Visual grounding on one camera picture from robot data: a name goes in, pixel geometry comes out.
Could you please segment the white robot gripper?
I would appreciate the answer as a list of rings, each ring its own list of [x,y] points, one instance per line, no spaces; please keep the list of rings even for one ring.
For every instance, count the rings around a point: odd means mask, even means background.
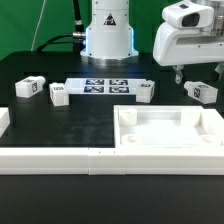
[[[162,11],[153,57],[161,66],[174,66],[175,82],[183,81],[183,65],[220,62],[224,74],[224,0],[181,0]]]

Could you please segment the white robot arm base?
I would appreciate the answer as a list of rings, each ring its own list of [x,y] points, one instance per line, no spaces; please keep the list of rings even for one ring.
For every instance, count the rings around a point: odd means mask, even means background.
[[[134,31],[129,25],[129,0],[92,0],[92,21],[86,28],[84,62],[118,66],[138,60]]]

